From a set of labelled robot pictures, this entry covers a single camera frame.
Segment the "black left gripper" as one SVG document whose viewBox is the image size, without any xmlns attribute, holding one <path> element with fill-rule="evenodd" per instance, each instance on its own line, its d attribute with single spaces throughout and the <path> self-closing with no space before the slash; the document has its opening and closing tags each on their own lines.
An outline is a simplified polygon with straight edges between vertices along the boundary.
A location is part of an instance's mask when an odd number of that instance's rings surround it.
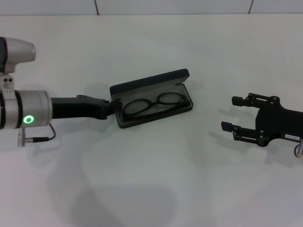
<svg viewBox="0 0 303 227">
<path fill-rule="evenodd" d="M 51 98 L 53 107 L 53 119 L 64 118 L 94 118 L 106 120 L 108 116 L 115 114 L 117 101 L 98 99 L 85 95 L 76 97 Z"/>
</svg>

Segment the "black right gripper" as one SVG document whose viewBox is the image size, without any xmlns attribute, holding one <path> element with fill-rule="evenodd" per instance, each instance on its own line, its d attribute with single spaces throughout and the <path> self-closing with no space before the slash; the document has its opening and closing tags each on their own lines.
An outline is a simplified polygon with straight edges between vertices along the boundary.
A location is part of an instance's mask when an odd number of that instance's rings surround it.
<svg viewBox="0 0 303 227">
<path fill-rule="evenodd" d="M 282 107 L 277 96 L 249 93 L 246 98 L 233 96 L 232 104 L 259 109 L 255 130 L 221 122 L 222 130 L 231 132 L 234 140 L 265 147 L 275 139 L 299 142 L 303 138 L 303 113 Z"/>
</svg>

